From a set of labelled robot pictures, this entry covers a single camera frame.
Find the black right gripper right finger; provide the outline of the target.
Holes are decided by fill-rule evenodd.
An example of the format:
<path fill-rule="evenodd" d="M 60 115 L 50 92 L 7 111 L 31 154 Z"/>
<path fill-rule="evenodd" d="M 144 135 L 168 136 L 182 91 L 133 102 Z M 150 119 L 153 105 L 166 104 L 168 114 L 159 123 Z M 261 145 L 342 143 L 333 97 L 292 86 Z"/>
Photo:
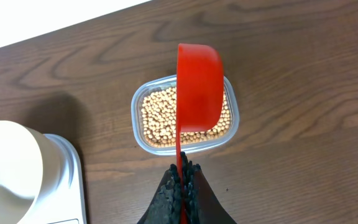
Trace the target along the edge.
<path fill-rule="evenodd" d="M 186 222 L 191 224 L 236 224 L 225 211 L 206 180 L 201 166 L 180 153 L 184 184 Z"/>

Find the red plastic measuring scoop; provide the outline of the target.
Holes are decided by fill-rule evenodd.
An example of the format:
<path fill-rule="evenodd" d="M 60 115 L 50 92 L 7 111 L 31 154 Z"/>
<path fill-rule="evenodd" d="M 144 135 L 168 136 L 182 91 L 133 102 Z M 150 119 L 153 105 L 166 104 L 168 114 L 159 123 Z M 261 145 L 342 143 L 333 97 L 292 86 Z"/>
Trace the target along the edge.
<path fill-rule="evenodd" d="M 177 57 L 177 168 L 184 184 L 180 133 L 211 129 L 223 103 L 223 63 L 212 47 L 179 44 Z"/>

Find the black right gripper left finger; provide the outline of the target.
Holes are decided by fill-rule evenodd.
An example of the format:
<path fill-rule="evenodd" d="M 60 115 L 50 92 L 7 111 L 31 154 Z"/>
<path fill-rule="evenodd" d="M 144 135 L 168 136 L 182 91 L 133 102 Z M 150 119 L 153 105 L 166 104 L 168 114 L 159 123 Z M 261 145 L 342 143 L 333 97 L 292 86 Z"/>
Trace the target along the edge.
<path fill-rule="evenodd" d="M 179 224 L 181 185 L 175 164 L 165 171 L 147 210 L 138 224 Z"/>

